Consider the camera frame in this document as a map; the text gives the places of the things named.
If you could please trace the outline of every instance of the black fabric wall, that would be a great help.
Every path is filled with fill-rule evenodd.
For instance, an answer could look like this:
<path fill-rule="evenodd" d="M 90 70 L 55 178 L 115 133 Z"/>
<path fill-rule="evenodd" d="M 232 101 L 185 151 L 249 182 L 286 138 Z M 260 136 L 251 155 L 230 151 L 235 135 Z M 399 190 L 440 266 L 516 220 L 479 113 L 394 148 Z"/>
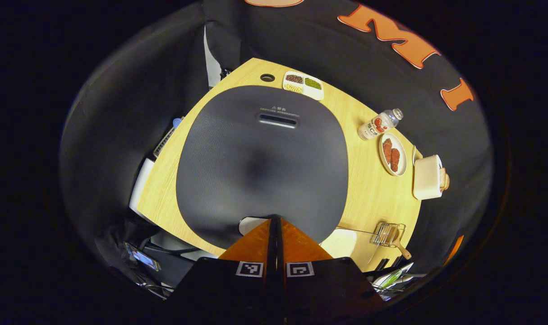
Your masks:
<path fill-rule="evenodd" d="M 468 81 L 443 53 L 427 58 L 419 70 L 392 49 L 392 43 L 402 41 L 376 38 L 373 23 L 372 31 L 364 33 L 337 20 L 357 7 L 348 0 L 305 1 L 288 8 L 206 0 L 206 19 L 220 26 L 208 30 L 208 43 L 222 66 L 234 68 L 231 62 L 239 54 L 226 58 L 220 49 L 241 44 L 240 64 L 263 58 L 317 76 L 374 111 L 402 109 L 397 128 L 425 157 L 438 154 L 451 176 L 442 198 L 422 202 L 408 245 L 416 261 L 413 271 L 428 272 L 441 265 L 457 236 L 468 239 L 486 207 L 493 175 L 486 121 L 476 100 L 450 111 L 441 99 L 441 89 L 454 88 L 459 78 Z M 232 20 L 232 12 L 239 20 Z"/>
<path fill-rule="evenodd" d="M 69 217 L 98 257 L 94 239 L 134 214 L 128 203 L 144 157 L 207 91 L 203 21 L 197 3 L 138 33 L 95 70 L 69 113 L 61 187 Z"/>

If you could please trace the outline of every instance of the white object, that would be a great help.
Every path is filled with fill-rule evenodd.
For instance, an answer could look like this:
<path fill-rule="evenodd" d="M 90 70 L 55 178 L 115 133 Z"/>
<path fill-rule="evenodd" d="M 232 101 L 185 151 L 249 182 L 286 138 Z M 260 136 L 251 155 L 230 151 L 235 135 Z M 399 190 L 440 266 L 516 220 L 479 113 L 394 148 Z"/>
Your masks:
<path fill-rule="evenodd" d="M 356 231 L 338 228 L 324 239 L 320 246 L 334 259 L 350 257 L 354 252 L 357 240 Z"/>
<path fill-rule="evenodd" d="M 412 166 L 414 166 L 414 162 L 416 161 L 416 146 L 412 147 Z"/>
<path fill-rule="evenodd" d="M 246 217 L 239 221 L 238 230 L 242 236 L 252 231 L 255 227 L 266 222 L 268 218 Z"/>
<path fill-rule="evenodd" d="M 415 198 L 427 200 L 442 196 L 440 191 L 441 168 L 442 162 L 437 154 L 417 159 L 414 162 L 414 189 L 412 194 Z"/>
<path fill-rule="evenodd" d="M 297 82 L 291 82 L 290 80 L 286 80 L 286 76 L 288 76 L 289 74 L 293 74 L 294 76 L 302 77 L 302 82 L 297 83 Z M 319 83 L 320 87 L 322 89 L 317 89 L 317 88 L 310 87 L 310 86 L 306 85 L 305 84 L 306 78 L 311 79 L 311 80 Z M 308 74 L 301 74 L 300 72 L 296 72 L 296 71 L 288 71 L 288 72 L 286 72 L 286 74 L 284 74 L 284 81 L 282 82 L 282 88 L 286 89 L 286 85 L 292 85 L 292 86 L 296 86 L 296 87 L 300 88 L 304 92 L 304 95 L 306 95 L 310 98 L 316 99 L 317 101 L 321 101 L 321 100 L 324 99 L 324 84 L 323 84 L 323 82 L 321 80 L 319 80 L 318 78 L 315 78 L 313 76 L 309 76 Z"/>
<path fill-rule="evenodd" d="M 145 220 L 148 219 L 138 211 L 138 203 L 142 196 L 143 188 L 146 185 L 147 178 L 152 172 L 152 168 L 154 168 L 154 162 L 146 158 L 143 162 L 142 169 L 139 171 L 138 178 L 135 181 L 134 189 L 131 192 L 131 198 L 129 198 L 129 208 Z"/>
<path fill-rule="evenodd" d="M 388 162 L 386 161 L 386 156 L 384 155 L 383 144 L 387 139 L 390 139 L 390 141 L 392 142 L 392 149 L 397 149 L 400 152 L 400 160 L 398 160 L 398 170 L 396 172 L 392 170 L 391 164 L 388 164 Z M 398 140 L 398 138 L 396 138 L 396 136 L 392 133 L 384 133 L 380 137 L 378 148 L 380 151 L 380 160 L 382 161 L 382 164 L 384 165 L 384 168 L 388 171 L 388 173 L 394 176 L 402 176 L 406 171 L 407 165 L 406 151 L 404 151 L 404 146 L 402 146 L 402 142 L 400 142 L 400 140 Z"/>
<path fill-rule="evenodd" d="M 214 58 L 214 55 L 212 55 L 212 52 L 210 52 L 210 47 L 207 45 L 206 27 L 203 28 L 203 48 L 206 55 L 207 84 L 210 89 L 212 89 L 220 80 L 222 80 L 220 76 L 222 68 L 220 67 L 220 63 Z"/>

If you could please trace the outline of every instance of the wooden table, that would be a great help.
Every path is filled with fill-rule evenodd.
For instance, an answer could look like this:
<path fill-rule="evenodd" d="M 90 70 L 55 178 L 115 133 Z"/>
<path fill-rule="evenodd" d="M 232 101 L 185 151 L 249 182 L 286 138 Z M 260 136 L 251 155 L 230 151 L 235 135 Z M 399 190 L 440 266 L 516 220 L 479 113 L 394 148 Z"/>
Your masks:
<path fill-rule="evenodd" d="M 289 70 L 293 69 L 253 58 L 208 91 L 186 115 L 165 144 L 143 189 L 138 211 L 153 223 L 191 245 L 212 254 L 221 255 L 224 249 L 206 242 L 187 226 L 177 205 L 175 178 L 185 139 L 198 113 L 217 94 L 233 87 L 248 85 L 282 88 L 284 74 Z M 260 78 L 262 74 L 272 74 L 276 79 L 272 82 L 262 81 Z M 359 125 L 372 119 L 377 113 L 327 83 L 323 83 L 323 88 L 325 95 L 321 103 L 335 115 L 342 126 L 346 150 L 348 150 L 348 194 L 338 226 L 374 232 L 380 221 L 403 223 L 406 224 L 406 232 L 401 243 L 406 246 L 420 211 L 420 200 L 412 195 L 414 179 L 411 160 L 412 144 L 398 130 L 391 130 L 401 140 L 408 158 L 406 173 L 402 176 L 392 176 L 380 160 L 378 139 L 364 141 L 356 131 Z M 400 255 L 397 248 L 379 247 L 362 271 L 375 269 L 381 259 L 390 260 L 386 265 L 388 267 Z"/>

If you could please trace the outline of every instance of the gray mat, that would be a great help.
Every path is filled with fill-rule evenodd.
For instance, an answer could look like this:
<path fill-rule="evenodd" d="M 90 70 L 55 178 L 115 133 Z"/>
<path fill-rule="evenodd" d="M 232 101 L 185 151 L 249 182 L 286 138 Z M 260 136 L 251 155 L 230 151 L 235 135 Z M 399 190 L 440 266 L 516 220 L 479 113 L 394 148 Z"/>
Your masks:
<path fill-rule="evenodd" d="M 323 241 L 346 202 L 348 153 L 340 124 L 324 105 L 277 88 L 224 91 L 201 110 L 177 171 L 186 224 L 227 249 L 246 216 L 279 214 Z"/>

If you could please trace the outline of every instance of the bottle label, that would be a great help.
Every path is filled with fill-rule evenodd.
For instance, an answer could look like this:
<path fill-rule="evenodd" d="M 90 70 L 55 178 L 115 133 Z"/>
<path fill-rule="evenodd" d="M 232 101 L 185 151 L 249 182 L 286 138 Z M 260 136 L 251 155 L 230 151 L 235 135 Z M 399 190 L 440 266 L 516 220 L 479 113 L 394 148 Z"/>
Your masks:
<path fill-rule="evenodd" d="M 380 115 L 373 118 L 368 124 L 366 124 L 366 127 L 364 127 L 363 133 L 366 138 L 375 138 L 376 136 L 379 136 L 386 132 L 388 129 L 387 126 L 382 125 L 382 118 Z"/>

